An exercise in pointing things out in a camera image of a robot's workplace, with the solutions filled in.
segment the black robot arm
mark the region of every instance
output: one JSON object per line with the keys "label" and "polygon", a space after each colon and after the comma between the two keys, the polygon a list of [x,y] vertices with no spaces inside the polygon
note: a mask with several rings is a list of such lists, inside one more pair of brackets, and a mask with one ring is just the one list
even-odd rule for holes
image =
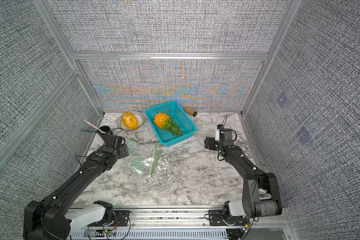
{"label": "black robot arm", "polygon": [[[257,168],[243,153],[240,147],[234,145],[232,130],[218,125],[219,140],[207,137],[205,148],[218,151],[218,157],[230,163],[244,180],[242,205],[249,217],[280,215],[282,213],[278,182],[273,173],[266,173]],[[259,188],[266,190],[265,197],[259,194]],[[224,215],[229,218],[233,212],[227,208]]]}
{"label": "black robot arm", "polygon": [[[30,202],[24,210],[23,237],[26,240],[66,239],[71,230],[71,220],[65,218],[71,204],[82,191],[106,170],[110,170],[116,161],[129,155],[125,139],[111,134],[101,135],[104,145],[91,153],[82,167],[77,170],[56,191],[40,202]],[[95,202],[106,208],[104,221],[113,218],[112,205]]]}

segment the red wire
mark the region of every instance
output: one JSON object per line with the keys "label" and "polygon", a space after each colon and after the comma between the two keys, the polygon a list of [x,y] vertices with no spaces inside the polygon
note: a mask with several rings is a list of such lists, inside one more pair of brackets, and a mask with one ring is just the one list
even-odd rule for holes
{"label": "red wire", "polygon": [[116,218],[116,226],[112,229],[112,231],[117,228],[117,223],[119,222],[119,220],[117,219],[117,217],[115,217],[115,218]]}

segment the black cup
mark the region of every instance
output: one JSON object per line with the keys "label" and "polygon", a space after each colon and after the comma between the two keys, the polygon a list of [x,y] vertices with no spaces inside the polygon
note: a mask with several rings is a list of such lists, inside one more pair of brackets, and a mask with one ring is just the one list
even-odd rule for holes
{"label": "black cup", "polygon": [[101,131],[106,132],[107,134],[113,134],[113,132],[110,130],[110,127],[108,126],[101,126],[99,127]]}

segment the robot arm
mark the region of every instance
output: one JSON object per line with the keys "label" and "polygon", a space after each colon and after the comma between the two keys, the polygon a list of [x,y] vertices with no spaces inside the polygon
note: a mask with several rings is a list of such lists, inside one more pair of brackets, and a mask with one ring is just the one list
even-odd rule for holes
{"label": "robot arm", "polygon": [[114,217],[113,206],[101,201],[94,202],[94,205],[78,212],[67,214],[74,200],[96,177],[110,170],[118,159],[129,155],[123,137],[103,134],[101,138],[104,145],[91,153],[72,177],[40,202],[32,201],[26,206],[24,239],[66,239],[71,232],[90,223],[111,222]]}
{"label": "robot arm", "polygon": [[[280,215],[282,213],[281,199],[276,176],[266,173],[244,155],[240,147],[234,145],[232,130],[218,125],[216,138],[207,137],[205,148],[218,151],[218,157],[230,163],[244,180],[243,197],[240,202],[226,202],[223,207],[224,219],[234,216],[249,218]],[[260,194],[259,188],[267,194]]]}

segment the plastic wrap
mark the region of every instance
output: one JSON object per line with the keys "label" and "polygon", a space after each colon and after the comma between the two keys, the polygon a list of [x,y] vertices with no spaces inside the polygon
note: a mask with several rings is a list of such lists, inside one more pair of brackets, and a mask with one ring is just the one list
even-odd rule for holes
{"label": "plastic wrap", "polygon": [[130,139],[125,139],[125,143],[129,151],[129,156],[125,158],[129,162],[129,170],[150,177],[160,159],[160,144],[156,142],[138,145]]}

